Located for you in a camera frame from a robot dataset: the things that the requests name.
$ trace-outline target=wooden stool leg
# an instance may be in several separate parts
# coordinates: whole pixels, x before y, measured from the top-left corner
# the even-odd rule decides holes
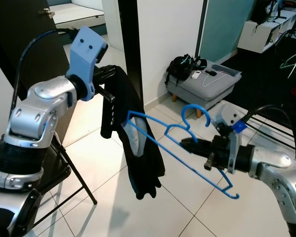
[[[177,96],[175,94],[172,95],[172,102],[176,102]]]
[[[196,117],[199,119],[202,116],[202,112],[200,110],[196,110]]]

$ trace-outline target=black jacket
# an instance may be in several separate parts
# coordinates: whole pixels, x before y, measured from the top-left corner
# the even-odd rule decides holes
[[[107,100],[103,101],[101,135],[104,138],[110,138],[112,131],[117,131],[123,143],[128,174],[137,199],[142,199],[146,193],[154,198],[155,187],[161,187],[158,177],[165,173],[160,150],[147,138],[143,155],[136,157],[131,150],[128,136],[122,128],[128,111],[144,113],[143,105],[130,79],[120,67],[116,66],[115,75],[106,80],[105,90],[115,96],[115,102],[111,104]],[[147,119],[145,123],[147,133],[154,138]]]

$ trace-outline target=blue label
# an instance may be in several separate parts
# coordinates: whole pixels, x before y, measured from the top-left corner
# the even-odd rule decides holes
[[[238,122],[236,122],[232,126],[232,129],[235,130],[237,133],[242,132],[246,128],[247,128],[246,124],[243,121],[241,121],[241,120],[239,120]]]

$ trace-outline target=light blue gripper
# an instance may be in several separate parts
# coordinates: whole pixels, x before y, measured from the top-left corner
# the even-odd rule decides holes
[[[107,48],[103,38],[86,26],[81,27],[70,47],[70,67],[66,76],[76,75],[83,80],[88,91],[83,101],[91,100],[95,95],[94,64],[101,60]]]

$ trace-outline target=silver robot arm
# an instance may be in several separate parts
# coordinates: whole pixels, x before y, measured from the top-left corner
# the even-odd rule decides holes
[[[82,27],[72,43],[67,75],[33,85],[13,110],[0,145],[0,236],[23,236],[33,227],[41,201],[35,188],[58,119],[77,100],[105,92],[98,85],[95,91],[93,77],[106,49],[102,37]]]
[[[196,144],[190,138],[181,145],[189,152],[208,157],[204,168],[227,168],[233,174],[236,170],[246,172],[251,178],[261,180],[274,193],[289,232],[296,237],[296,159],[289,155],[252,145],[241,145],[243,123],[231,105],[223,105],[212,124],[220,133],[209,142],[199,139]]]
[[[32,228],[45,152],[58,119],[76,100],[74,85],[59,76],[33,85],[13,110],[0,151],[0,236],[23,236]]]

